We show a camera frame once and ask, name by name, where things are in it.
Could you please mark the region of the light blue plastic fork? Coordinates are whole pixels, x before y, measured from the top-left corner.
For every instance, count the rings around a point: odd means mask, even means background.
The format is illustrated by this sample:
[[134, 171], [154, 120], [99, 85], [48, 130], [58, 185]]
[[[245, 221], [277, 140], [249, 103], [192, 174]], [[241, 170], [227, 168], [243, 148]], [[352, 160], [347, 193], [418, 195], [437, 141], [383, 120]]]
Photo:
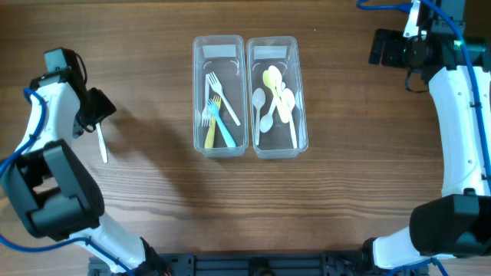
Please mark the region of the light blue plastic fork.
[[228, 147], [236, 147], [235, 140], [232, 138], [230, 132], [226, 128], [226, 125], [222, 121], [219, 115], [219, 108], [217, 107], [216, 103], [212, 99], [208, 99], [207, 102], [209, 112], [216, 118], [216, 122], [218, 124], [218, 127], [222, 133], [222, 137]]

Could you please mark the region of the yellow plastic spoon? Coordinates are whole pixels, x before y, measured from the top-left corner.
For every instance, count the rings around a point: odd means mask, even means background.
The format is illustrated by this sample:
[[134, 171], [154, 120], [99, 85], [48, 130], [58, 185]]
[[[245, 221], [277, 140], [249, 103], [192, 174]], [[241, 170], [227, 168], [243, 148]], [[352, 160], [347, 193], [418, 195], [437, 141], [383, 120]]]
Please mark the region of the yellow plastic spoon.
[[281, 81], [282, 75], [277, 67], [270, 66], [267, 71], [264, 71], [263, 83], [272, 92], [272, 102], [275, 104], [278, 110], [281, 121], [283, 123], [288, 123], [291, 119], [290, 111], [286, 105], [286, 102], [278, 94]]

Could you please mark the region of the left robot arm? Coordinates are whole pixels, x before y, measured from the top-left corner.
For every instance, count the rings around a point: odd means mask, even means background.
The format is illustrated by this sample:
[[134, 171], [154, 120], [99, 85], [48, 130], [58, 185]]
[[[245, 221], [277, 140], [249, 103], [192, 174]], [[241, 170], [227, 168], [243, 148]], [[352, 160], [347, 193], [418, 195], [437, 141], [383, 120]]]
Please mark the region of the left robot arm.
[[1, 186], [26, 230], [49, 237], [51, 251], [70, 244], [88, 250], [115, 275], [169, 275], [172, 270], [141, 237], [105, 211], [98, 184], [71, 148], [84, 133], [101, 131], [115, 106], [87, 88], [80, 55], [67, 48], [44, 54], [47, 73], [23, 91], [31, 114], [21, 143], [1, 164]]

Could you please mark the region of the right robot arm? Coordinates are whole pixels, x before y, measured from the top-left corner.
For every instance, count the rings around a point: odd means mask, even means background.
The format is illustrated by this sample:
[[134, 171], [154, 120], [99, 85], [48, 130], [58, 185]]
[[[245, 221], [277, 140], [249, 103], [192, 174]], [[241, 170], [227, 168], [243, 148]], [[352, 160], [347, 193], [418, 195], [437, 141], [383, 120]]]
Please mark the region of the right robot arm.
[[369, 61], [419, 74], [437, 110], [441, 197], [416, 207], [409, 225], [368, 239], [360, 273], [407, 273], [444, 259], [490, 253], [490, 49], [464, 34], [463, 1], [410, 1], [403, 31], [378, 29]]

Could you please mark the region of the yellow plastic fork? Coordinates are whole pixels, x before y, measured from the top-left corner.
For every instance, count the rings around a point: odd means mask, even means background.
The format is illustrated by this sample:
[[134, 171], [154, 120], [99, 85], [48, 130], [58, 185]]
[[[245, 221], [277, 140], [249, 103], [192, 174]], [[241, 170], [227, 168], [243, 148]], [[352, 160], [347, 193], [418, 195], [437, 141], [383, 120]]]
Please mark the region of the yellow plastic fork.
[[[217, 107], [221, 107], [221, 98], [220, 96], [214, 96], [213, 101], [216, 103]], [[204, 143], [204, 148], [205, 149], [211, 149], [214, 146], [214, 139], [215, 139], [215, 132], [216, 132], [216, 118], [214, 116], [211, 116], [211, 121], [209, 124], [209, 128], [206, 134], [206, 140]]]

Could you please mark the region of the white plastic fork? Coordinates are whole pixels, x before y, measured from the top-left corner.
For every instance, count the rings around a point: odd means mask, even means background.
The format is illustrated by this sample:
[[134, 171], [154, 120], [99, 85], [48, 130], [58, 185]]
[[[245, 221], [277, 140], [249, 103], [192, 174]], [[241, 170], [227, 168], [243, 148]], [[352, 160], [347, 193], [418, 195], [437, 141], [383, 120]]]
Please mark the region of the white plastic fork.
[[227, 110], [229, 111], [232, 119], [234, 120], [234, 122], [236, 123], [237, 126], [240, 126], [241, 123], [239, 121], [239, 118], [237, 117], [234, 109], [232, 108], [232, 106], [230, 105], [228, 100], [226, 99], [226, 96], [223, 93], [222, 84], [220, 83], [218, 77], [216, 76], [216, 74], [213, 71], [208, 73], [208, 75], [209, 75], [209, 83], [210, 83], [212, 90], [222, 98], [222, 102], [225, 104], [225, 106], [226, 106]]
[[104, 135], [103, 135], [103, 130], [102, 130], [101, 124], [97, 123], [95, 126], [96, 126], [96, 130], [97, 130], [97, 137], [98, 137], [98, 142], [99, 142], [102, 160], [104, 163], [108, 163], [107, 146], [106, 146], [106, 143], [104, 140]]

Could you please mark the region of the white plastic spoon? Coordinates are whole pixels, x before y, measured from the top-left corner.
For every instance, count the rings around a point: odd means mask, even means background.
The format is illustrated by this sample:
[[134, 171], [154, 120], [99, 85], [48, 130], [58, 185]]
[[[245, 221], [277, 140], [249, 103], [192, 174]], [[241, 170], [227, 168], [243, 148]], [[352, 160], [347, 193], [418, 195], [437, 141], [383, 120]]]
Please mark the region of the white plastic spoon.
[[285, 112], [285, 106], [281, 100], [281, 97], [279, 96], [279, 91], [281, 89], [282, 75], [276, 66], [271, 65], [269, 67], [266, 80], [268, 81], [267, 86], [272, 91], [273, 100], [276, 103], [278, 113], [282, 115]]
[[259, 130], [262, 133], [267, 133], [272, 128], [272, 124], [273, 124], [273, 113], [275, 111], [275, 108], [276, 108], [276, 103], [273, 100], [271, 102], [269, 111], [259, 121]]
[[295, 97], [294, 97], [292, 91], [288, 88], [285, 88], [282, 91], [282, 96], [285, 99], [285, 102], [287, 103], [287, 106], [288, 106], [289, 111], [290, 111], [290, 118], [289, 118], [290, 134], [291, 134], [291, 138], [292, 138], [293, 148], [296, 149], [298, 147], [298, 142], [297, 142], [297, 137], [296, 137], [295, 124], [294, 124], [293, 117], [292, 117], [292, 110], [295, 107]]
[[252, 105], [254, 106], [255, 113], [255, 145], [259, 144], [260, 137], [260, 110], [265, 104], [265, 92], [262, 88], [258, 87], [252, 94]]

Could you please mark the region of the white fork tines down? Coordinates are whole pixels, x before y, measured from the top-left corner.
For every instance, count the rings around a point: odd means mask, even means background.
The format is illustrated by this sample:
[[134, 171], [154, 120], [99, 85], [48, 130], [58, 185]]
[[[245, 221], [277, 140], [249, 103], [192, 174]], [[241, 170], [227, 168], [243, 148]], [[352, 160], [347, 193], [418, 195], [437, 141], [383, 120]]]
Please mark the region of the white fork tines down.
[[201, 116], [201, 124], [203, 127], [208, 127], [211, 120], [211, 113], [208, 109], [208, 99], [209, 99], [209, 91], [210, 91], [210, 83], [209, 83], [209, 75], [205, 75], [205, 92], [204, 92], [204, 108]]

